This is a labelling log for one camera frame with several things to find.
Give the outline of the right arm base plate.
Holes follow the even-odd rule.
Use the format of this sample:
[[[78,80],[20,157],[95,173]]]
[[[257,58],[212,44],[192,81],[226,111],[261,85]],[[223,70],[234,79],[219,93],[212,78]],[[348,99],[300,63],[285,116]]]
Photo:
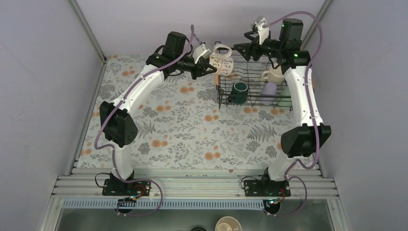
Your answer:
[[[243,187],[247,197],[290,197],[291,188],[287,180],[283,181],[261,181],[244,180]]]

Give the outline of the lilac plastic cup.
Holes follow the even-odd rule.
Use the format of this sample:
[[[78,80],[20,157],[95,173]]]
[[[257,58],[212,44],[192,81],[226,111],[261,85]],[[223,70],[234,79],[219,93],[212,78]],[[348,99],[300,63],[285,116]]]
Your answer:
[[[271,104],[274,101],[276,92],[277,85],[273,82],[268,82],[260,92],[259,101],[263,104]]]

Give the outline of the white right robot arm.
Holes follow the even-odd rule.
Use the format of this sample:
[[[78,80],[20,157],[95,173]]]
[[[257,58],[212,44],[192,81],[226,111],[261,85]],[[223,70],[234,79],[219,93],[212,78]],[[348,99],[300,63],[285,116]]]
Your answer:
[[[282,20],[279,39],[271,39],[264,17],[251,24],[252,30],[244,36],[249,43],[235,44],[234,49],[245,60],[257,61],[261,56],[275,58],[281,67],[290,91],[295,127],[281,136],[283,157],[278,157],[266,169],[261,191],[267,196],[279,190],[278,181],[287,180],[289,171],[300,164],[312,169],[320,156],[320,148],[331,135],[331,127],[320,116],[312,86],[312,59],[308,51],[301,49],[303,22],[300,19]]]

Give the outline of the white patterned mug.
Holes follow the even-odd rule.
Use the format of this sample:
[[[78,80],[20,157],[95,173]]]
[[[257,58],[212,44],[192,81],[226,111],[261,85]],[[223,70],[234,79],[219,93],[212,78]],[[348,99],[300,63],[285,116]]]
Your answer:
[[[223,48],[227,53],[220,53],[219,50]],[[212,54],[209,56],[209,63],[217,69],[216,74],[221,76],[228,76],[232,73],[234,68],[234,60],[231,57],[232,48],[225,44],[216,44],[212,48]]]

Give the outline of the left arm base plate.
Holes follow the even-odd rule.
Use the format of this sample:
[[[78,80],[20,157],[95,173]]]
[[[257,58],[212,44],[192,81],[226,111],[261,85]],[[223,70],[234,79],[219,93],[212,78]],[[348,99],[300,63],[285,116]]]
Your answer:
[[[148,181],[137,181],[124,183],[122,181],[106,179],[102,189],[103,196],[139,197],[149,196],[151,183]]]

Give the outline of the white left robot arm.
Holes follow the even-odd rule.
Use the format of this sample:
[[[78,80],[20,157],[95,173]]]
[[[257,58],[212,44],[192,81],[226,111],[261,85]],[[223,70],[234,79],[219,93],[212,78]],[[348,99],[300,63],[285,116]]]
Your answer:
[[[202,41],[193,49],[193,39],[197,39],[195,33],[187,38],[182,33],[170,32],[165,44],[147,58],[131,85],[111,102],[104,101],[100,105],[101,128],[94,147],[97,150],[112,148],[110,182],[122,195],[131,193],[134,188],[134,170],[128,145],[133,143],[138,133],[133,117],[141,103],[176,71],[189,72],[196,79],[217,70],[209,63],[211,50]]]

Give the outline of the dark green mug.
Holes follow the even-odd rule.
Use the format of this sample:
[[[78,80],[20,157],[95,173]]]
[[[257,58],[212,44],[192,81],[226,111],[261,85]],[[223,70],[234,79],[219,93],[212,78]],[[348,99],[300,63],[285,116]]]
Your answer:
[[[228,102],[235,104],[244,104],[247,100],[249,86],[244,82],[235,82],[232,85],[231,93],[228,96]]]

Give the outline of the mint green plastic cup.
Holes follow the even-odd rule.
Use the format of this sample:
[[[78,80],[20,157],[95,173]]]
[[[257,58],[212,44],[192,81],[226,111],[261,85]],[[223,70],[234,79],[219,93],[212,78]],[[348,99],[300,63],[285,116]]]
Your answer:
[[[290,94],[290,89],[289,89],[288,86],[286,86],[286,87],[282,90],[282,92],[280,93],[280,96],[281,96],[281,100],[280,100],[281,103],[291,103],[291,102],[292,102],[292,100],[291,100],[291,94]]]

